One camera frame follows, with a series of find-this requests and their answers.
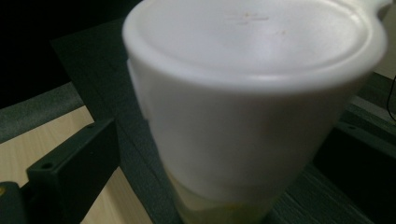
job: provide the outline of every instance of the wooden surface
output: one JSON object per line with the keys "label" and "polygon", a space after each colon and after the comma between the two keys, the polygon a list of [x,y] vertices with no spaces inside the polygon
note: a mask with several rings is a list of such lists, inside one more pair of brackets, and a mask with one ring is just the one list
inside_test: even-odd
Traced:
{"label": "wooden surface", "polygon": [[[83,106],[0,145],[0,182],[28,179],[25,170],[78,130],[93,122]],[[83,224],[152,223],[122,170],[118,168],[96,199]]]}

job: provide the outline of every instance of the plastic lid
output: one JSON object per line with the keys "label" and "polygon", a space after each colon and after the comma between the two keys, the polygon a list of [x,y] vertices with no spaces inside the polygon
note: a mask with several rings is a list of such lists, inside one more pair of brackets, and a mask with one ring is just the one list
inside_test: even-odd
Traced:
{"label": "plastic lid", "polygon": [[377,64],[386,38],[371,14],[354,1],[145,0],[127,18],[124,41],[135,57],[171,76],[306,90]]}

